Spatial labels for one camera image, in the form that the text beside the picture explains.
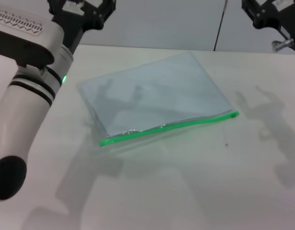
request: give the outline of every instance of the metal screw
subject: metal screw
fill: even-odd
[[[277,53],[278,51],[290,47],[294,44],[293,38],[290,38],[289,40],[279,42],[279,41],[273,41],[272,46],[273,46],[273,52]]]

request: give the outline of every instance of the green zipper seal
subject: green zipper seal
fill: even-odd
[[[199,124],[206,124],[206,123],[224,121],[224,120],[227,120],[227,119],[230,119],[230,118],[235,118],[239,114],[240,114],[239,112],[234,112],[234,113],[231,113],[231,114],[228,114],[228,115],[225,115],[225,116],[221,116],[221,117],[217,117],[217,118],[211,118],[211,119],[206,119],[206,120],[201,120],[201,121],[186,122],[186,123],[182,123],[182,124],[171,125],[171,126],[168,126],[168,127],[152,129],[152,130],[149,130],[149,131],[133,133],[133,134],[129,134],[129,135],[118,137],[118,138],[107,139],[107,140],[104,140],[104,141],[100,142],[100,147],[107,146],[107,145],[112,145],[114,143],[122,142],[122,141],[125,141],[125,140],[131,140],[131,139],[143,137],[143,136],[150,135],[150,134],[166,132],[166,131],[170,131],[170,130],[174,130],[174,129],[178,129],[178,128],[184,128],[184,127],[194,126],[194,125],[199,125]]]

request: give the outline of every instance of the green indicator light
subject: green indicator light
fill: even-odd
[[[62,80],[62,84],[66,81],[67,76],[64,76],[63,80]]]

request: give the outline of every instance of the clear plastic bag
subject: clear plastic bag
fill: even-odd
[[[239,114],[192,54],[97,77],[79,91],[100,146]]]

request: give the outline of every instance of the white table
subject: white table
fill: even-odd
[[[238,118],[97,147],[76,85],[183,52],[79,46],[0,230],[295,230],[295,55],[193,52]]]

